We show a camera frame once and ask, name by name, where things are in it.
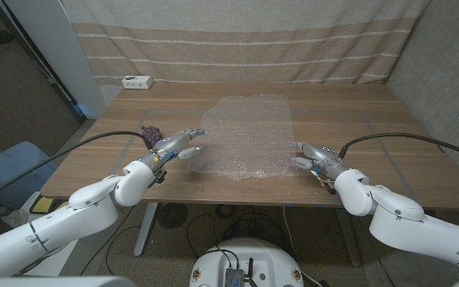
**beige curtain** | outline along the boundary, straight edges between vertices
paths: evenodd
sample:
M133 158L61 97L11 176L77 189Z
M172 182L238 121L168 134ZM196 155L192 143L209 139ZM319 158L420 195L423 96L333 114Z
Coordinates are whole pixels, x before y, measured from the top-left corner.
M424 0L63 0L99 85L380 83Z

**white robot body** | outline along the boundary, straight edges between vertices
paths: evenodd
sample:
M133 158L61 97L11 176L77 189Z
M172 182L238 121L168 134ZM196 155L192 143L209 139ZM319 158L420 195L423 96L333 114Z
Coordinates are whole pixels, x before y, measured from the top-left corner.
M253 259L252 279L260 287L303 287L304 282L296 261L281 248L258 238L235 238L218 244L221 250L235 253L243 274L249 270L249 259ZM237 259L230 253L233 269ZM242 286L250 287L249 282L237 283L226 281L226 270L230 267L223 252L202 255L195 263L190 274L190 287Z

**robotic arm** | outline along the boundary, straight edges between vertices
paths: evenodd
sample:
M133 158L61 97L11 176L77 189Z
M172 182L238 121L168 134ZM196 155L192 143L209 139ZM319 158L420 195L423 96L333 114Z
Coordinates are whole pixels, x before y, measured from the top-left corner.
M121 206L139 203L147 188L163 181L167 161L189 159L201 151L183 148L205 133L197 128L177 132L124 167L125 176L110 175L83 187L70 196L67 206L0 235L0 277L10 277L55 249L111 226L118 219L112 191Z
M387 187L369 185L369 179L351 169L328 147L293 143L308 159L296 157L295 165L334 180L348 213L373 214L370 232L383 244L399 250L440 258L459 266L459 226L424 214L412 199Z

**yellow sponge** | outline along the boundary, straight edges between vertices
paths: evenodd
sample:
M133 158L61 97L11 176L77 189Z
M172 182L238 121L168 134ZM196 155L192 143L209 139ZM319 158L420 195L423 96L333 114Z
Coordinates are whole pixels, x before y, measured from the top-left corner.
M58 206L57 209L55 209L55 210L59 210L60 208L62 208L63 206L66 206L67 204L69 204L69 202L63 202L63 203L60 204L60 206Z
M40 197L37 199L33 207L31 207L31 213L38 214L47 214L49 213L49 208L53 204L53 199L47 199L45 197Z

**white box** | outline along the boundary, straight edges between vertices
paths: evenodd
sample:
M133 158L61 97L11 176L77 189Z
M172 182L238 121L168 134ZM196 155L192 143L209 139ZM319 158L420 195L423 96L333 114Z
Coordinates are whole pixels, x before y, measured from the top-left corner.
M121 83L124 88L149 89L153 84L153 80L150 76L125 76Z

